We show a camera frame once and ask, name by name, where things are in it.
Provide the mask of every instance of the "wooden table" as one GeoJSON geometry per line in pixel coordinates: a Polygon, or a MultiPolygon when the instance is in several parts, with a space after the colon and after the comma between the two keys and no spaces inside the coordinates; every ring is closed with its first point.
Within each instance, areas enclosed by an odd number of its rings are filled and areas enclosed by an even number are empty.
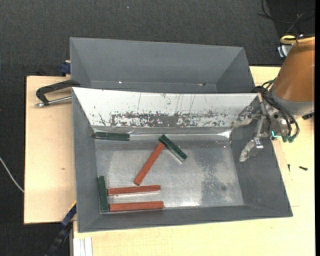
{"type": "MultiPolygon", "coordinates": [[[[250,69],[256,84],[279,72],[278,67],[250,69]]],[[[38,88],[68,79],[27,77],[25,224],[60,222],[76,199],[71,102],[34,107],[38,88]]],[[[49,97],[68,95],[70,89],[49,97]]],[[[301,133],[294,143],[273,144],[293,217],[90,233],[78,233],[75,221],[73,236],[92,237],[94,256],[315,255],[314,120],[298,123],[301,133]]]]}

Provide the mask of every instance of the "green bar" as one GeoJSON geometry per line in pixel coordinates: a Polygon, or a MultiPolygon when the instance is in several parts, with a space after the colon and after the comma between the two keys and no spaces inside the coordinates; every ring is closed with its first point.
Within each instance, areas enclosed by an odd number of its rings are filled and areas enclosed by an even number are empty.
{"type": "Polygon", "coordinates": [[[118,133],[118,132],[102,132],[97,131],[94,134],[96,139],[109,140],[109,141],[129,141],[130,134],[128,133],[118,133]]]}
{"type": "Polygon", "coordinates": [[[159,141],[165,145],[165,147],[171,151],[181,162],[187,159],[187,155],[177,147],[166,135],[162,135],[159,141]]]}
{"type": "Polygon", "coordinates": [[[105,176],[98,176],[98,187],[100,197],[100,210],[105,213],[109,211],[105,176]]]}

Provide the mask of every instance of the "black carpet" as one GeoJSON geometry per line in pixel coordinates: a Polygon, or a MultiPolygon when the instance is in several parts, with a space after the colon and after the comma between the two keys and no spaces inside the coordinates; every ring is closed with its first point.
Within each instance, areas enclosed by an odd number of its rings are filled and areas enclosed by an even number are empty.
{"type": "MultiPolygon", "coordinates": [[[[315,1],[269,0],[265,7],[293,22],[296,10],[315,8],[315,1]]],[[[70,58],[69,37],[239,46],[250,65],[280,66],[276,48],[291,24],[261,14],[259,0],[0,0],[0,156],[23,187],[24,76],[59,76],[59,64],[70,58]]],[[[292,29],[311,34],[314,22],[292,29]]],[[[43,255],[59,231],[58,224],[23,225],[23,203],[0,166],[1,256],[43,255]]]]}

